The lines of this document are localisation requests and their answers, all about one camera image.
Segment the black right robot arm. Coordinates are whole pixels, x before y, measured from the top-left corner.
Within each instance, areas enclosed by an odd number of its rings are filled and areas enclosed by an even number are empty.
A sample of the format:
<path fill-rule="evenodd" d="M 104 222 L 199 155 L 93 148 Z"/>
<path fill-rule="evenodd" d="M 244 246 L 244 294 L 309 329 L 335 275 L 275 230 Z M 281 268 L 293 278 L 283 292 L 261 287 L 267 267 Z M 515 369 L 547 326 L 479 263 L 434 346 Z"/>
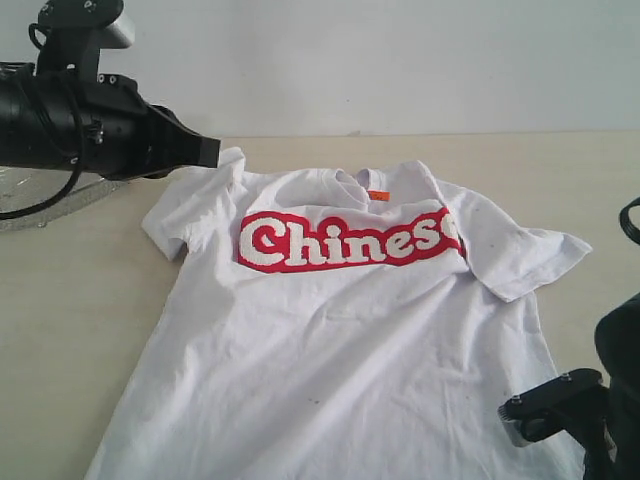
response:
<path fill-rule="evenodd" d="M 609 375 L 605 439 L 613 479 L 639 477 L 639 297 L 604 316 L 595 328 L 597 355 Z"/>

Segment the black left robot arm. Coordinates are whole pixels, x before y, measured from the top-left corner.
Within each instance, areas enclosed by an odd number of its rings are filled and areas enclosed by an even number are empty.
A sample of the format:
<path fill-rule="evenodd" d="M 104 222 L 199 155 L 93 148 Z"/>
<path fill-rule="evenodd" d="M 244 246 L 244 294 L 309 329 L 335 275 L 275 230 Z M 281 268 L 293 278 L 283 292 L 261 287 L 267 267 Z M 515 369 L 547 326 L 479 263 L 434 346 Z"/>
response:
<path fill-rule="evenodd" d="M 221 142 L 189 129 L 166 107 L 146 102 L 137 83 L 74 71 L 37 75 L 31 64 L 1 72 L 1 163 L 83 171 L 112 181 L 163 178 L 189 166 L 214 168 Z"/>

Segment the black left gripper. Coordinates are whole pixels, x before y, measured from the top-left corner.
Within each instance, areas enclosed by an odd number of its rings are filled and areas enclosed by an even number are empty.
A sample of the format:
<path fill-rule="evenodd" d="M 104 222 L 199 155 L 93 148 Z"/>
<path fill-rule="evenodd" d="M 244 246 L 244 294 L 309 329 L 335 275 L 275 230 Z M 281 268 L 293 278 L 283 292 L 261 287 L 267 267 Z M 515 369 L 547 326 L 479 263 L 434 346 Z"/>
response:
<path fill-rule="evenodd" d="M 108 180 L 162 178 L 184 167 L 216 168 L 221 141 L 184 125 L 166 107 L 144 100 L 135 81 L 84 82 L 73 71 L 44 76 L 48 146 L 44 168 L 78 164 Z"/>

